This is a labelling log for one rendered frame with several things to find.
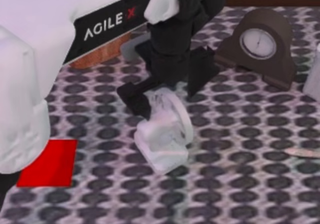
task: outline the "black label band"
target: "black label band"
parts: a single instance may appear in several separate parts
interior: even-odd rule
[[[144,24],[150,0],[120,0],[74,22],[75,39],[65,58],[68,63]]]

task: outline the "clock face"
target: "clock face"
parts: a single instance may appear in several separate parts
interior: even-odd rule
[[[276,53],[276,42],[266,31],[249,29],[240,37],[240,46],[247,55],[257,60],[271,58]]]

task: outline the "red letter x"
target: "red letter x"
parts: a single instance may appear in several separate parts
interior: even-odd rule
[[[128,19],[131,19],[135,16],[135,7],[132,7],[131,9],[128,9]]]

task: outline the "gray object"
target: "gray object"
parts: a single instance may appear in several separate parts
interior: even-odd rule
[[[303,93],[320,102],[320,44],[315,51],[315,58],[303,87]]]
[[[136,37],[130,41],[125,42],[120,46],[122,56],[126,61],[133,61],[139,58],[138,53],[135,51],[135,47],[151,38],[150,33],[146,33],[139,37]]]

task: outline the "red square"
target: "red square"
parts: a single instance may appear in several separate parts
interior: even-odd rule
[[[20,175],[18,187],[68,187],[76,156],[76,140],[49,140],[42,154]]]

